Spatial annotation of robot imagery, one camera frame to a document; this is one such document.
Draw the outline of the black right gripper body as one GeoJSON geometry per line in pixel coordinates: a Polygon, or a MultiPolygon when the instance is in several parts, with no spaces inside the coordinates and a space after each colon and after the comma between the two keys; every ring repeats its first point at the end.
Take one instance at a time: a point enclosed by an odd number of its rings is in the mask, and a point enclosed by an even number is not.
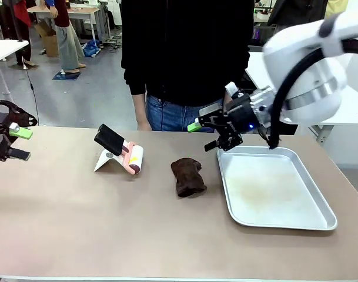
{"type": "Polygon", "coordinates": [[[257,129],[257,117],[250,105],[250,97],[238,97],[225,107],[227,118],[238,133],[247,133],[257,129]]]}

